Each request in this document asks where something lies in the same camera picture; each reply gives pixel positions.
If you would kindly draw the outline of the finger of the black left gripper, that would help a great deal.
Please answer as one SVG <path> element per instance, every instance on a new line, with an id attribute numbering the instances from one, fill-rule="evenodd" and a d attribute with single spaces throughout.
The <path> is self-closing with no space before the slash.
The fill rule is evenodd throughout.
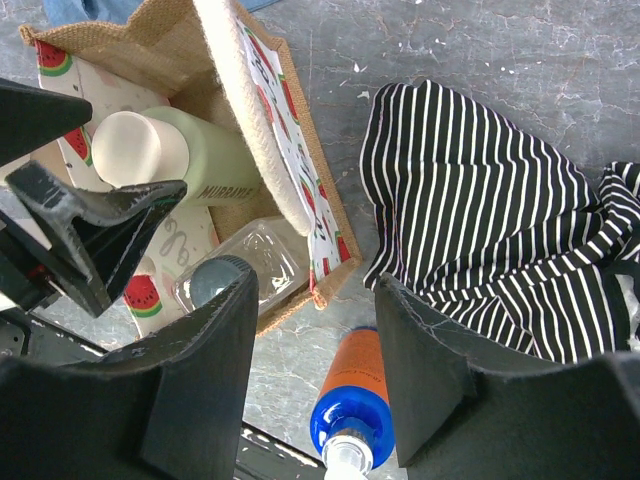
<path id="1" fill-rule="evenodd" d="M 35 161 L 7 176 L 51 248 L 29 247 L 56 289 L 98 317 L 124 292 L 158 227 L 187 191 L 170 180 L 92 192 L 61 182 Z"/>
<path id="2" fill-rule="evenodd" d="M 92 118 L 82 98 L 1 79 L 1 165 L 64 136 Z"/>

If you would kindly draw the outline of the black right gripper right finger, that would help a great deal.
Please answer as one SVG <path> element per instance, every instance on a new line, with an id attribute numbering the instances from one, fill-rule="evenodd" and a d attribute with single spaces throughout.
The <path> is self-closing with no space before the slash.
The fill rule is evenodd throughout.
<path id="1" fill-rule="evenodd" d="M 639 357 L 540 360 L 375 288 L 398 462 L 412 479 L 635 479 Z"/>

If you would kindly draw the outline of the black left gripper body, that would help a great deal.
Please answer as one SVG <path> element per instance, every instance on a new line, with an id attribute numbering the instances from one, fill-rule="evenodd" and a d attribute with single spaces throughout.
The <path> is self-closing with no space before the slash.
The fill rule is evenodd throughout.
<path id="1" fill-rule="evenodd" d="M 28 218 L 14 219 L 1 212 L 1 312 L 18 308 L 31 312 L 46 309 L 61 297 L 53 277 L 29 250 L 51 248 L 42 229 Z"/>

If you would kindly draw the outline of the white bottle with cream cap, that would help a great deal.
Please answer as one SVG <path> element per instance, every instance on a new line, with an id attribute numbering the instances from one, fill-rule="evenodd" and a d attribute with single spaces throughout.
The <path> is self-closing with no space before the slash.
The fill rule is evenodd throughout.
<path id="1" fill-rule="evenodd" d="M 261 184 L 240 134 L 169 106 L 109 115 L 91 148 L 105 182 L 121 188 L 182 180 L 187 205 L 234 205 L 251 199 Z"/>

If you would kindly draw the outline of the orange bottle with blue cap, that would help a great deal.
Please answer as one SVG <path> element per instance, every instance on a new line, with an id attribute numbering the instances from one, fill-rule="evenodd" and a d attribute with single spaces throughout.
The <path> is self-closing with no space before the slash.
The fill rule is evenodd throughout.
<path id="1" fill-rule="evenodd" d="M 341 341 L 309 430 L 326 479 L 365 479 L 390 457 L 395 435 L 376 328 L 356 328 Z"/>

